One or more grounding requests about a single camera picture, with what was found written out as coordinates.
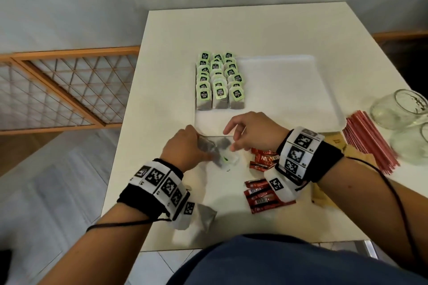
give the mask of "black cord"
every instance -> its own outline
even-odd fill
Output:
[[[424,270],[425,269],[425,263],[422,259],[420,252],[419,252],[418,246],[416,245],[415,239],[413,238],[412,232],[410,231],[409,221],[407,219],[407,215],[406,215],[406,212],[404,210],[403,203],[401,202],[400,196],[397,194],[396,190],[391,185],[388,178],[385,177],[385,175],[377,167],[373,166],[371,163],[368,163],[368,162],[361,160],[361,159],[358,159],[358,158],[353,158],[353,157],[347,157],[347,158],[352,159],[352,160],[356,160],[356,161],[360,161],[360,162],[370,166],[374,170],[376,170],[379,173],[379,175],[381,176],[382,180],[388,186],[389,190],[393,193],[393,196],[395,197],[395,201],[397,202],[397,205],[399,206],[399,209],[400,209],[401,218],[403,219],[404,229],[406,230],[406,235],[407,235],[407,239],[409,240],[409,244],[410,244],[410,248],[412,250],[412,254],[415,257],[416,262],[418,263],[418,265],[421,268],[420,271]]]
[[[157,219],[157,220],[142,220],[142,221],[133,221],[133,222],[122,222],[122,223],[102,223],[102,224],[94,224],[86,229],[86,232],[92,230],[93,228],[113,228],[116,226],[137,226],[142,224],[150,224],[158,221],[168,221],[171,222],[170,219]]]

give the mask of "glass mug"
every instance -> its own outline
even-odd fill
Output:
[[[428,101],[421,94],[399,89],[375,101],[370,116],[378,125],[389,130],[405,128],[428,113]]]
[[[391,136],[391,148],[405,161],[428,163],[428,122],[404,128]]]

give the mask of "lattice screen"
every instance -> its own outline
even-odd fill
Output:
[[[0,130],[92,125],[10,62],[0,62]]]
[[[105,123],[121,123],[136,55],[31,61]]]

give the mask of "white tray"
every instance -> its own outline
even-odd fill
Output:
[[[195,128],[203,135],[223,135],[234,115],[264,112],[278,124],[317,132],[341,131],[345,117],[311,55],[238,57],[245,80],[245,108],[195,111]]]

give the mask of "dark blue t-shirt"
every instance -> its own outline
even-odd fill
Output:
[[[196,262],[182,278],[185,285],[427,285],[423,277],[349,251],[331,251],[311,244],[234,237]]]

